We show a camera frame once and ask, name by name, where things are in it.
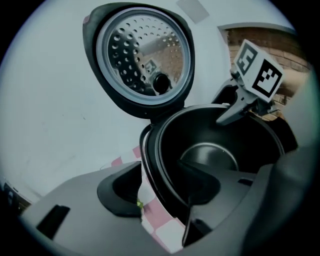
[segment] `black inner pot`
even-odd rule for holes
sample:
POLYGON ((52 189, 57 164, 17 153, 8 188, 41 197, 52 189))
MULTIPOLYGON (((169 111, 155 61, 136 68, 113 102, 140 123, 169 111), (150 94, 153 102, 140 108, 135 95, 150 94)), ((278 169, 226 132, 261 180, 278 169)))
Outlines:
POLYGON ((186 108, 163 128, 159 144, 162 168, 184 201, 178 160, 257 173, 261 166, 275 163, 284 153, 276 134, 255 116, 217 125, 216 119, 225 110, 214 105, 186 108))

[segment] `brick wall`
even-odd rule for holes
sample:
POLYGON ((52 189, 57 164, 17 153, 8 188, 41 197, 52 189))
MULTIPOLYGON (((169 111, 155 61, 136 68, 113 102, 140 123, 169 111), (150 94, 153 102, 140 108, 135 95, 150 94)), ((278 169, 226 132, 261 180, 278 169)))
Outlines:
MULTIPOLYGON (((310 65, 295 35, 262 27, 233 28, 228 29, 227 33, 231 65, 234 65, 234 59, 243 40, 247 39, 270 54, 284 69, 299 72, 310 70, 310 65)), ((277 117, 284 119, 282 109, 290 99, 287 95, 276 94, 273 100, 278 110, 264 115, 262 119, 266 121, 272 121, 277 117)))

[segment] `inner lid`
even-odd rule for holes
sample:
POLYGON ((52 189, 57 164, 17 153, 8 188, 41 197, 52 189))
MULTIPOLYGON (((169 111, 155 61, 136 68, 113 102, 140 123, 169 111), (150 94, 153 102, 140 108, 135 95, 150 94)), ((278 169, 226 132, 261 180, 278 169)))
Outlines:
POLYGON ((191 54, 179 25, 165 13, 144 7, 118 12, 103 25, 96 58, 107 82, 122 96, 158 105, 186 84, 191 54))

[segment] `white wall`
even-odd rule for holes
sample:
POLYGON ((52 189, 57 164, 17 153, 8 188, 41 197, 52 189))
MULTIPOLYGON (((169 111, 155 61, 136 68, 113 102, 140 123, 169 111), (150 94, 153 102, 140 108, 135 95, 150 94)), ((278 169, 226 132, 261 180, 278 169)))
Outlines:
MULTIPOLYGON (((137 146, 148 124, 109 99, 87 61, 83 19, 108 2, 47 0, 21 28, 1 64, 0 174, 32 202, 137 146)), ((228 23, 228 12, 238 0, 230 6, 201 0, 210 8, 210 17, 197 25, 176 1, 141 2, 160 5, 186 19, 196 52, 195 79, 186 105, 209 103, 229 77, 229 52, 218 26, 228 23)), ((252 21, 256 16, 241 15, 241 19, 252 21)))
POLYGON ((263 27, 294 33, 286 17, 268 0, 199 0, 221 29, 263 27))

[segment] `pink and white checkered cloth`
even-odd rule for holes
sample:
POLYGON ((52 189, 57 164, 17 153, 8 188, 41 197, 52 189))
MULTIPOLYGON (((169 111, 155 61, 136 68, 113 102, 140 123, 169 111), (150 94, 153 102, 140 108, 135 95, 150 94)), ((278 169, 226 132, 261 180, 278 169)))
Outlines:
MULTIPOLYGON (((112 161, 111 166, 140 160, 140 148, 137 146, 112 161)), ((173 218, 160 203, 149 183, 143 166, 141 173, 142 184, 138 191, 138 198, 143 203, 141 224, 163 248, 170 253, 175 253, 183 248, 182 238, 185 225, 177 218, 173 218)))

